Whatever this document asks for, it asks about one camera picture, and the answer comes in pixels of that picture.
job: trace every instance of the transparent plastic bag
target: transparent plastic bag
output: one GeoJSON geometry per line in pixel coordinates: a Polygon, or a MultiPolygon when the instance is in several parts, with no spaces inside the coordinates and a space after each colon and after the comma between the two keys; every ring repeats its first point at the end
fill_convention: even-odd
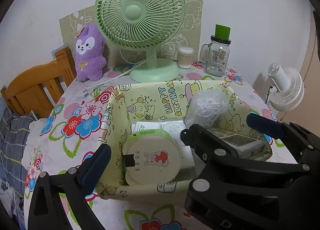
{"type": "Polygon", "coordinates": [[[186,127],[197,123],[204,128],[211,128],[218,116],[227,110],[227,103],[226,95],[220,90],[195,93],[184,120],[186,127]]]}

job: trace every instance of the wooden headboard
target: wooden headboard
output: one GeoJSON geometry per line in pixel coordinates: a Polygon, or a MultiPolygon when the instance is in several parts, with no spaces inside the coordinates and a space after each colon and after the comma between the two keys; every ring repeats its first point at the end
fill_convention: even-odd
{"type": "Polygon", "coordinates": [[[55,103],[63,94],[58,77],[62,77],[67,87],[76,77],[75,63],[68,47],[57,51],[56,60],[48,64],[30,68],[18,75],[2,88],[1,94],[7,106],[20,115],[35,111],[41,118],[47,118],[53,109],[42,84],[48,89],[55,103]]]}

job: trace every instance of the white electric fan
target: white electric fan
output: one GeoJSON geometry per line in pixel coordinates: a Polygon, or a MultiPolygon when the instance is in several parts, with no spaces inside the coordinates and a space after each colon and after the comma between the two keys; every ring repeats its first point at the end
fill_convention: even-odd
{"type": "Polygon", "coordinates": [[[296,108],[304,94],[303,80],[295,68],[272,63],[267,69],[268,77],[273,81],[277,91],[269,97],[274,109],[280,112],[296,108]]]}
{"type": "Polygon", "coordinates": [[[117,46],[147,52],[146,63],[134,66],[137,82],[175,79],[175,62],[156,57],[157,47],[171,39],[185,16],[184,0],[96,0],[96,21],[101,34],[117,46]]]}

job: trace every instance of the jar handle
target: jar handle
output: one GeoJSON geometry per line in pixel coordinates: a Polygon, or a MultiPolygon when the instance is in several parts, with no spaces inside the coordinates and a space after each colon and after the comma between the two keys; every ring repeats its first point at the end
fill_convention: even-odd
{"type": "Polygon", "coordinates": [[[210,49],[211,45],[212,45],[212,43],[202,45],[201,50],[200,50],[200,55],[199,55],[201,62],[205,63],[206,60],[208,59],[209,49],[210,49]]]}

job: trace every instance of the tablecloth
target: tablecloth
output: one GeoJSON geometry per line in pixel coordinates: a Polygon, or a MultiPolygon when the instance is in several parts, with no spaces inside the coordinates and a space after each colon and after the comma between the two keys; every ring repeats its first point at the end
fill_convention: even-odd
{"type": "MultiPolygon", "coordinates": [[[[84,159],[92,156],[98,147],[98,131],[109,98],[108,88],[136,82],[129,75],[124,75],[97,88],[93,94],[85,97],[87,87],[115,78],[130,67],[123,65],[110,68],[97,82],[74,80],[52,110],[41,131],[30,161],[24,199],[26,226],[28,225],[31,197],[39,173],[41,171],[47,171],[50,175],[65,173],[67,169],[78,167],[84,159]],[[87,116],[85,123],[83,120],[77,119],[79,114],[87,116]]],[[[231,67],[227,67],[223,77],[214,77],[204,72],[201,63],[193,62],[191,68],[179,68],[179,73],[177,80],[221,80],[225,88],[230,86],[235,91],[249,112],[276,120],[275,115],[244,80],[244,77],[231,67]]],[[[266,137],[266,139],[273,151],[273,155],[268,161],[296,163],[280,140],[274,140],[270,137],[266,137]]],[[[66,196],[61,194],[60,198],[73,229],[80,229],[66,196]]],[[[152,204],[152,202],[146,204],[112,199],[104,200],[95,191],[87,196],[86,200],[107,230],[209,229],[188,214],[183,207],[172,204],[159,206],[152,204]]]]}

